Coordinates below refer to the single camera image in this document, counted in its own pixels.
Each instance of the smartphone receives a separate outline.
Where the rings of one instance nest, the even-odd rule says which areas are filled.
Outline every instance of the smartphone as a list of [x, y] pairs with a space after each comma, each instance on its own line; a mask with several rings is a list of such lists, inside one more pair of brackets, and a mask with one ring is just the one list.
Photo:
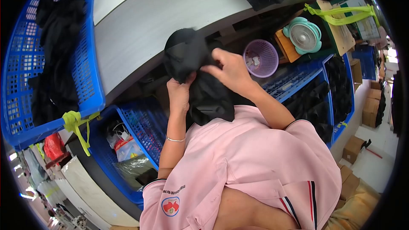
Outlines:
[[141, 185], [146, 185], [155, 179], [157, 179], [157, 171], [152, 168], [135, 178]]

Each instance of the red plastic bag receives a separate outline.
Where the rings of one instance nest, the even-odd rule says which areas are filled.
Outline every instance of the red plastic bag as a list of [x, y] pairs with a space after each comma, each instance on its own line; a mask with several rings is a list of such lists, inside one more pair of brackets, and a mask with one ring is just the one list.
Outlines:
[[66, 152], [64, 142], [58, 133], [51, 134], [44, 139], [44, 152], [52, 161]]

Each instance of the pink polo shirt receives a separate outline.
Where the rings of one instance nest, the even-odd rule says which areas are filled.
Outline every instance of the pink polo shirt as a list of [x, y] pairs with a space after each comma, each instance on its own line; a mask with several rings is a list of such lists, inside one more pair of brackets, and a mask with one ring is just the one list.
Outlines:
[[341, 193], [341, 173], [305, 120], [270, 129], [258, 108], [235, 106], [235, 119], [213, 119], [186, 133], [184, 156], [167, 180], [143, 190], [141, 230], [211, 230], [223, 187], [287, 212], [302, 229], [320, 230]]

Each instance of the silver bangle bracelet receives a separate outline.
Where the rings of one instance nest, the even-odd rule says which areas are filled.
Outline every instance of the silver bangle bracelet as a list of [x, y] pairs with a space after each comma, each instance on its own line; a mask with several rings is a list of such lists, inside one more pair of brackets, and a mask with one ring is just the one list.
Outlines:
[[171, 138], [169, 138], [168, 136], [166, 136], [166, 140], [168, 140], [168, 141], [174, 141], [174, 142], [183, 142], [183, 141], [186, 140], [186, 137], [185, 137], [183, 140], [178, 141], [178, 140], [172, 140]]

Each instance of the hand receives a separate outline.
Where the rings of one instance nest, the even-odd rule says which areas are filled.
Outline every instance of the hand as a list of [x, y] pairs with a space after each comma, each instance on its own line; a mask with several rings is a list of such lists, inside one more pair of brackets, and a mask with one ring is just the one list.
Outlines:
[[186, 114], [189, 110], [189, 87], [196, 78], [192, 72], [185, 84], [179, 84], [175, 79], [170, 79], [166, 86], [169, 93], [169, 107], [171, 114]]
[[243, 56], [216, 48], [212, 51], [212, 57], [220, 63], [222, 69], [207, 65], [201, 67], [201, 70], [217, 78], [233, 92], [249, 99], [250, 93], [260, 88], [250, 77]]

